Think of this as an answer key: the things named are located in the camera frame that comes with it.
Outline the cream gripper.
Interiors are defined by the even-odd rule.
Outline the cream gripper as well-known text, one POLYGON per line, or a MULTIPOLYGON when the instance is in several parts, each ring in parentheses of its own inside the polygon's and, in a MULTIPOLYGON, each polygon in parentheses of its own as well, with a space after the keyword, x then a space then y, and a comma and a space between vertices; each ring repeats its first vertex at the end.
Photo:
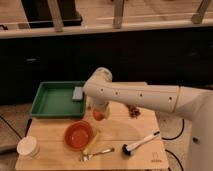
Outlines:
POLYGON ((104 116, 104 119, 107 119, 109 117, 110 111, 109 111, 109 103, 104 102, 104 103, 97 103, 94 102, 92 105, 92 112, 93 111, 99 111, 102 113, 104 116))

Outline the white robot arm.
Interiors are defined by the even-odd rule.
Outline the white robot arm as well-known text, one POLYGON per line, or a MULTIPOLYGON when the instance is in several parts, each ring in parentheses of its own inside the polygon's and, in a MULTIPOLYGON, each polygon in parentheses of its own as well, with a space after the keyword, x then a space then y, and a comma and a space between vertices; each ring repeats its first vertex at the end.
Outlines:
POLYGON ((134 85, 112 81, 112 73, 97 68, 84 84, 96 110, 109 101, 172 113, 192 122, 185 171, 213 171, 213 90, 167 85, 134 85))

